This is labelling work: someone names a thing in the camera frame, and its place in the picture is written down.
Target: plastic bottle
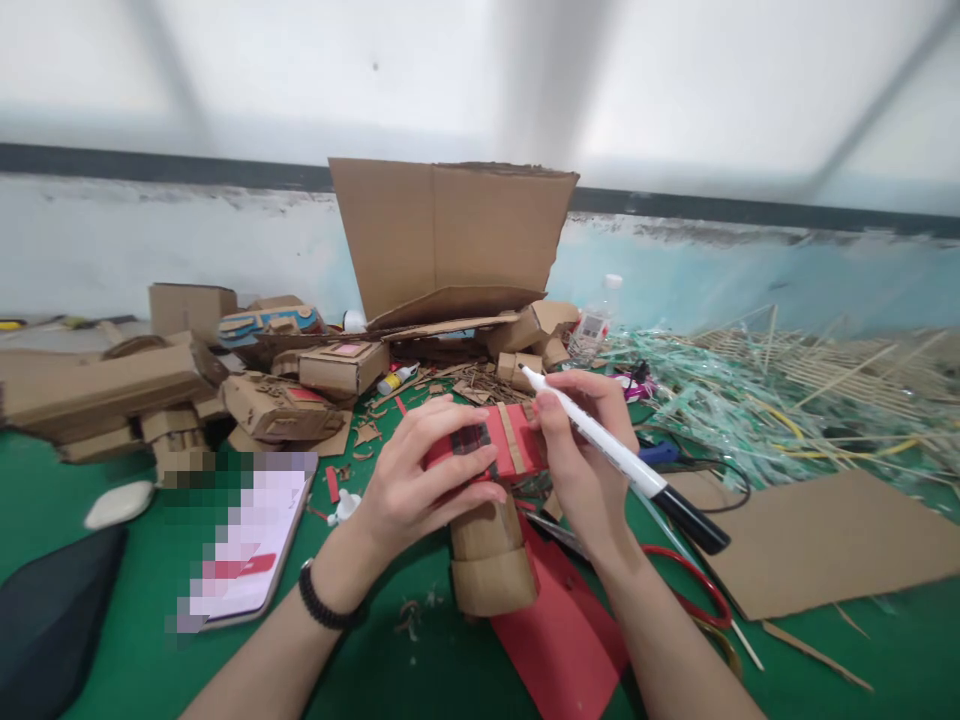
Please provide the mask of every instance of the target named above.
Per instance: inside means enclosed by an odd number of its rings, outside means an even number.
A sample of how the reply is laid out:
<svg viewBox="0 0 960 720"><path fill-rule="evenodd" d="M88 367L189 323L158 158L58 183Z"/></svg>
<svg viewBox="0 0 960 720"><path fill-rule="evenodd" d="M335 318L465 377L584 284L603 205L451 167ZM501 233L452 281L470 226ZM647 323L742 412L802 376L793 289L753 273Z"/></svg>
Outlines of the plastic bottle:
<svg viewBox="0 0 960 720"><path fill-rule="evenodd" d="M410 367L400 368L399 370L390 373L383 380L377 383L377 392L379 392L381 395L389 395L398 387L403 385L407 380L409 380L410 376L417 371L418 367L420 367L420 363L414 363Z"/></svg>
<svg viewBox="0 0 960 720"><path fill-rule="evenodd" d="M564 368L589 368L600 352L603 341L610 332L613 317L620 309L620 286L623 278L619 275L604 275L603 291L594 297L580 313L580 322L570 336L570 360Z"/></svg>

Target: right hand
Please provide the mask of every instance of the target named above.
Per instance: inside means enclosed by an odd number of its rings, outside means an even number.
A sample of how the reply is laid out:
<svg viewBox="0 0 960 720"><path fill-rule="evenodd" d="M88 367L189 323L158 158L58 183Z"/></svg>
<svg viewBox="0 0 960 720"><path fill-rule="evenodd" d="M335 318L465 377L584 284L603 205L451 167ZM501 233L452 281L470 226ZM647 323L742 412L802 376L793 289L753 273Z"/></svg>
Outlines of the right hand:
<svg viewBox="0 0 960 720"><path fill-rule="evenodd" d="M623 388L612 378L569 370L547 375L547 384L562 390L633 453L640 451ZM547 462L554 490L570 526L596 564L639 556L627 525L624 505L627 479L603 455L581 440L556 395L537 394L537 422L547 442Z"/></svg>

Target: wall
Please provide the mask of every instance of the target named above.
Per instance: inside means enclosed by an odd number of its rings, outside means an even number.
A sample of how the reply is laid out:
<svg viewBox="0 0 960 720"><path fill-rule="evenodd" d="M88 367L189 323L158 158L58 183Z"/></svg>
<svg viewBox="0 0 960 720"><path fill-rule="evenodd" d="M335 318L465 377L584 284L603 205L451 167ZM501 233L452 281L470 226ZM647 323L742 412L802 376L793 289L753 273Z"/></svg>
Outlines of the wall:
<svg viewBox="0 0 960 720"><path fill-rule="evenodd" d="M4 0L0 142L960 215L960 0Z"/></svg>
<svg viewBox="0 0 960 720"><path fill-rule="evenodd" d="M331 194L0 176L4 313L148 314L156 281L360 304ZM547 289L585 303L624 277L622 318L688 333L778 303L784 328L960 324L960 243L573 213Z"/></svg>

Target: marker pen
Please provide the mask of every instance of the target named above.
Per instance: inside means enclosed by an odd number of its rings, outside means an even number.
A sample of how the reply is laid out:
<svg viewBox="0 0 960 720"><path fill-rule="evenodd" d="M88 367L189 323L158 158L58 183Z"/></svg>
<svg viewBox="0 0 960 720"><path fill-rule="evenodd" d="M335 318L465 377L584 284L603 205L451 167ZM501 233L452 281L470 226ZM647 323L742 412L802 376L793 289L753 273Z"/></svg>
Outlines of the marker pen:
<svg viewBox="0 0 960 720"><path fill-rule="evenodd" d="M537 392L548 390L560 398L560 404L570 418L570 424L603 453L617 470L627 477L630 488L650 500L690 536L708 555L716 555L730 544L730 536L695 508L677 490L667 484L660 474L630 452L603 425L590 417L568 395L547 385L546 378L521 363L520 369Z"/></svg>

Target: smartphone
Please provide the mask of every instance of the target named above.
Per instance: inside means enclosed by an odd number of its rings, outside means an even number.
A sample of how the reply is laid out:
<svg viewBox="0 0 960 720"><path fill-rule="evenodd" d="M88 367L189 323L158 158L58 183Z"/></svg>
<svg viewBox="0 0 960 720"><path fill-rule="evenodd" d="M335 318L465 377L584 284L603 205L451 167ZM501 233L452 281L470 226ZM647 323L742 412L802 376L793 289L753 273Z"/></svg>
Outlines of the smartphone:
<svg viewBox="0 0 960 720"><path fill-rule="evenodd" d="M270 607L313 483L312 470L255 470L253 487L230 508L223 542L191 580L181 632L203 632L262 617Z"/></svg>

